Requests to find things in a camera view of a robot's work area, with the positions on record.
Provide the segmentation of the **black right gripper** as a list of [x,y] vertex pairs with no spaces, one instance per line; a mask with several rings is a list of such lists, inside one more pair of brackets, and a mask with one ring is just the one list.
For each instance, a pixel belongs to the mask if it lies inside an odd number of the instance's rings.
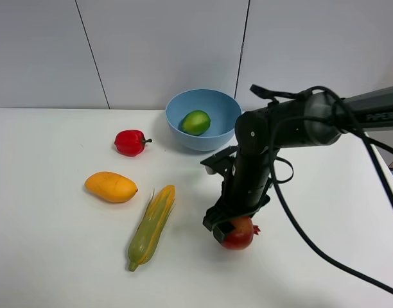
[[223,243],[236,228],[225,223],[237,217],[252,216],[266,204],[270,175],[269,154],[248,155],[239,147],[232,170],[223,178],[221,195],[205,214],[203,225]]

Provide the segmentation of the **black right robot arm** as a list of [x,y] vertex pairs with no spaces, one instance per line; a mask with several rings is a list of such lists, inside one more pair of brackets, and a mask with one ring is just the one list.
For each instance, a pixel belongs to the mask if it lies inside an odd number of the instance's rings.
[[223,176],[221,196],[203,219],[219,243],[234,230],[232,220],[252,217],[270,201],[267,191],[276,180],[270,159],[280,149],[328,146],[358,126],[393,129],[393,86],[348,99],[321,86],[290,93],[252,85],[250,91],[268,105],[239,116],[237,145],[201,162],[209,174]]

